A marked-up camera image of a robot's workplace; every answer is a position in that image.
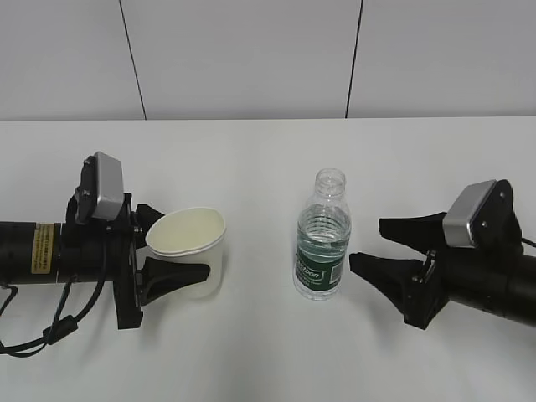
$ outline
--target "white wall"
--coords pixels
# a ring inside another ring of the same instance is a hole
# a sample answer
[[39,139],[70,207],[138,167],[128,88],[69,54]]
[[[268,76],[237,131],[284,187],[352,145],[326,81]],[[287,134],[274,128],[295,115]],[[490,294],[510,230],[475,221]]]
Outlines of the white wall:
[[[149,119],[343,117],[359,0],[122,0]],[[536,113],[533,0],[364,0],[350,117]],[[141,119],[119,0],[0,2],[0,120]]]
[[149,119],[344,117],[355,0],[126,0]]
[[350,117],[536,113],[533,0],[365,0]]
[[143,118],[117,1],[1,1],[0,60],[0,120]]

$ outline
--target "bottle neck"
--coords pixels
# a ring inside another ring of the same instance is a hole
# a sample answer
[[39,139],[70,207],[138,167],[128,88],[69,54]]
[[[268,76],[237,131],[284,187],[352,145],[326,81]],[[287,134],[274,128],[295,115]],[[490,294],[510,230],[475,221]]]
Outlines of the bottle neck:
[[346,177],[335,168],[326,168],[318,172],[315,182],[315,193],[323,198],[341,199],[344,197]]

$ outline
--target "yellow label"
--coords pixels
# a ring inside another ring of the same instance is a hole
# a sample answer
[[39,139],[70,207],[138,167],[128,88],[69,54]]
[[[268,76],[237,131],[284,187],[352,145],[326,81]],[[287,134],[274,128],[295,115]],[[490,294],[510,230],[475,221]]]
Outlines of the yellow label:
[[35,224],[33,233],[32,273],[49,274],[52,265],[54,224]]

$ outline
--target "cup rim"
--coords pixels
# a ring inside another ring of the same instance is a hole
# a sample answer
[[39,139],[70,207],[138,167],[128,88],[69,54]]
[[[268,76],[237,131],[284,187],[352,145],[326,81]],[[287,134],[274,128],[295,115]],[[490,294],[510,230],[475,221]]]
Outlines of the cup rim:
[[[162,219],[168,218],[168,217],[173,216],[175,214],[181,214],[181,213],[184,213],[184,212],[190,211],[190,210],[209,210],[209,211],[214,211],[215,213],[217,213],[218,216],[221,218],[222,222],[224,223],[224,227],[222,228],[222,231],[219,234],[219,236],[216,237],[216,239],[214,239],[212,241],[209,241],[208,243],[204,243],[204,244],[202,244],[202,245],[200,245],[198,247],[194,247],[192,249],[185,249],[185,250],[181,250],[181,251],[163,251],[163,250],[156,249],[156,248],[152,247],[152,245],[149,244],[147,239],[150,237],[152,230],[158,224],[158,222],[160,222]],[[147,232],[147,235],[145,236],[145,242],[147,243],[147,246],[149,247],[149,249],[151,249],[151,251],[156,255],[160,255],[162,257],[181,257],[181,256],[184,256],[184,255],[200,254],[200,253],[202,253],[202,252],[204,252],[204,251],[206,251],[208,249],[213,248],[214,246],[216,246],[224,238],[224,235],[225,235],[226,231],[227,231],[227,223],[225,222],[225,218],[221,214],[221,212],[219,212],[216,208],[190,207],[190,208],[185,208],[185,209],[179,209],[177,211],[171,212],[170,214],[163,215],[160,219],[158,219],[151,226],[151,228]]]

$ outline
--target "green bottle label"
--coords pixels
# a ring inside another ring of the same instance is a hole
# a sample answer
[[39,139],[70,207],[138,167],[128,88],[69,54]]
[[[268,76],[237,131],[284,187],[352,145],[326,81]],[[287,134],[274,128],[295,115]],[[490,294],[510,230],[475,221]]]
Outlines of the green bottle label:
[[296,276],[312,291],[329,291],[340,282],[343,265],[344,256],[335,261],[316,262],[298,250]]

